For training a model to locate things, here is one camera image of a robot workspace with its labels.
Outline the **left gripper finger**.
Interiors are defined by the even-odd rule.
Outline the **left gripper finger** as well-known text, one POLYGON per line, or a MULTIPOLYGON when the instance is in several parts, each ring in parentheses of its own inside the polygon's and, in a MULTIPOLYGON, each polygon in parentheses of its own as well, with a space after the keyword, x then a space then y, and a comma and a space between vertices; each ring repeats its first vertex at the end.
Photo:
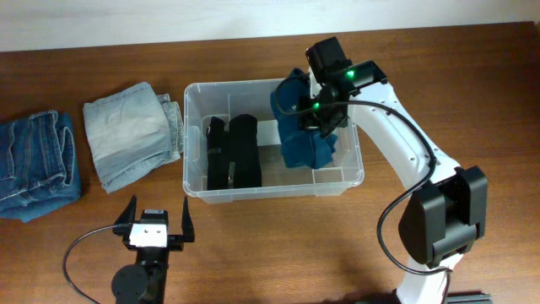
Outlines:
POLYGON ((137 208, 137 197, 132 195, 126 208, 121 212, 114 223, 112 229, 115 235, 128 235, 135 221, 135 213, 137 208))
POLYGON ((182 241, 184 243, 192 243, 195 241, 195 230, 194 230, 194 225, 192 222, 192 217, 190 215, 187 196, 184 197, 184 201, 182 205, 181 229, 182 229, 182 241))

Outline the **blue garment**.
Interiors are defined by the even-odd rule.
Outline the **blue garment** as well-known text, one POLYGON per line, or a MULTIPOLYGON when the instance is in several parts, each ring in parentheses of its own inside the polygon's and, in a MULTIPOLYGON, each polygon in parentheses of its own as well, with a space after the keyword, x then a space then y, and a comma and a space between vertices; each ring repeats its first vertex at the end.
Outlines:
POLYGON ((326 138, 318 130, 305 130, 300 127, 298 116, 284 115, 284 111, 294 111, 302 97, 310 94, 309 76, 300 68, 294 68, 271 93, 271 107, 278 122, 278 134, 281 141, 281 154, 288 168, 309 166, 320 169, 333 161, 338 141, 336 134, 326 138))

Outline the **light blue jeans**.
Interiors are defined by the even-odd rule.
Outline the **light blue jeans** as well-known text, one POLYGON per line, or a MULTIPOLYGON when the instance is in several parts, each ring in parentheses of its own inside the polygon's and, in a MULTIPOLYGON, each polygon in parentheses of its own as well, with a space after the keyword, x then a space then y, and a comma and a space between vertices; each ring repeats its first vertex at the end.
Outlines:
POLYGON ((181 158, 180 106, 147 82, 86 103, 83 114, 94 168, 107 193, 181 158))

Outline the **black garment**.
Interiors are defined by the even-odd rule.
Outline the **black garment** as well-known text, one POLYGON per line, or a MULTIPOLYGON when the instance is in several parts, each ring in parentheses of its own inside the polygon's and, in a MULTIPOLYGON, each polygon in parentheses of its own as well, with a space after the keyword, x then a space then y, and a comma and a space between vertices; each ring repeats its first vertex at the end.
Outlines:
POLYGON ((249 114, 234 117, 226 125, 212 117, 207 128, 207 190, 262 186, 257 145, 257 119, 249 114))

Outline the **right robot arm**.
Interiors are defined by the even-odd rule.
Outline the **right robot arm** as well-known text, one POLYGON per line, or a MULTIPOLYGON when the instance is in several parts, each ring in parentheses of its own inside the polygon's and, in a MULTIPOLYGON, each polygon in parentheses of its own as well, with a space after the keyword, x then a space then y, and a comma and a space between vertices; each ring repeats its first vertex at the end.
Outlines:
POLYGON ((488 180, 443 152, 400 103, 373 61, 353 63, 337 37, 307 48, 310 101, 300 108, 325 133, 348 119, 375 143, 405 191, 382 211, 376 237, 404 276, 393 303, 490 303, 449 292, 451 275, 486 231, 488 180))

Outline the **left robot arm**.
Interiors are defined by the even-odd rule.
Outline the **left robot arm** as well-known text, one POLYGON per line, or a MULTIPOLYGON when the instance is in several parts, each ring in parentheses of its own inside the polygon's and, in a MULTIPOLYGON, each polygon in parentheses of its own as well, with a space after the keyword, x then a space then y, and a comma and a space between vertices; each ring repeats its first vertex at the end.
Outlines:
POLYGON ((169 217, 164 209, 145 209, 135 219, 137 198, 132 197, 114 223, 113 233, 136 253, 136 260, 120 268, 111 281, 116 303, 162 304, 171 252, 181 252, 195 241, 195 231, 187 200, 182 204, 180 235, 168 232, 169 217))

